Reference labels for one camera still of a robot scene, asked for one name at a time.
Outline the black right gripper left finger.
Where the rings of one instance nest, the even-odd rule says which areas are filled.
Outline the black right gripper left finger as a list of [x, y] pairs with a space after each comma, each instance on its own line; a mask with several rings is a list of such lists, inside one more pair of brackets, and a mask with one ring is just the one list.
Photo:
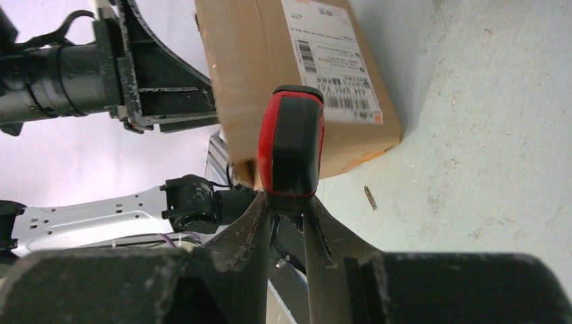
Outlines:
[[263, 323], [270, 217], [259, 194], [207, 243], [32, 253], [1, 286], [2, 323]]

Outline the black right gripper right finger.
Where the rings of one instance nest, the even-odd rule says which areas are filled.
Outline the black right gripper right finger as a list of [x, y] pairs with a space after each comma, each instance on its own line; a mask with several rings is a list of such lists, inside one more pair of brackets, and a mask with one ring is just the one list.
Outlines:
[[552, 271], [529, 254], [384, 252], [314, 198], [304, 214], [312, 323], [570, 323]]

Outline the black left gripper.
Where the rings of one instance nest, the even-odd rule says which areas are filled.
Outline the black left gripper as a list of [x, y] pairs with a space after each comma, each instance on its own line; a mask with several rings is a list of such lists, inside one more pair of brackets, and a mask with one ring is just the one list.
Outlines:
[[105, 110], [136, 134], [172, 133], [219, 122], [210, 79], [170, 50], [135, 1], [97, 6], [92, 23]]

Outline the brown cardboard express box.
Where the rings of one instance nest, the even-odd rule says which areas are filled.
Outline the brown cardboard express box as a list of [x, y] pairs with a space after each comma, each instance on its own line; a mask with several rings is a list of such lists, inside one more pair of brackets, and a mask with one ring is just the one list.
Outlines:
[[397, 146], [404, 131], [348, 1], [197, 1], [217, 115], [235, 179], [261, 188], [262, 118], [282, 85], [324, 97], [321, 178]]

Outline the red black utility knife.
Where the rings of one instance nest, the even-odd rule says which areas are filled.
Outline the red black utility knife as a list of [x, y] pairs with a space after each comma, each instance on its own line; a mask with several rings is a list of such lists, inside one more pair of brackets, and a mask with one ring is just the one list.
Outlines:
[[300, 216], [319, 183], [324, 140], [324, 97], [309, 86], [277, 87], [264, 113], [258, 173], [269, 209]]

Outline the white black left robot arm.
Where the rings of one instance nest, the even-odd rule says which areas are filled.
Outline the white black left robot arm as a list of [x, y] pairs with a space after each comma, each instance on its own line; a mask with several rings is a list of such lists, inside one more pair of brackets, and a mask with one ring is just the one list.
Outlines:
[[137, 1], [93, 1], [29, 39], [1, 13], [1, 262], [33, 252], [201, 243], [254, 190], [191, 174], [217, 125], [210, 78]]

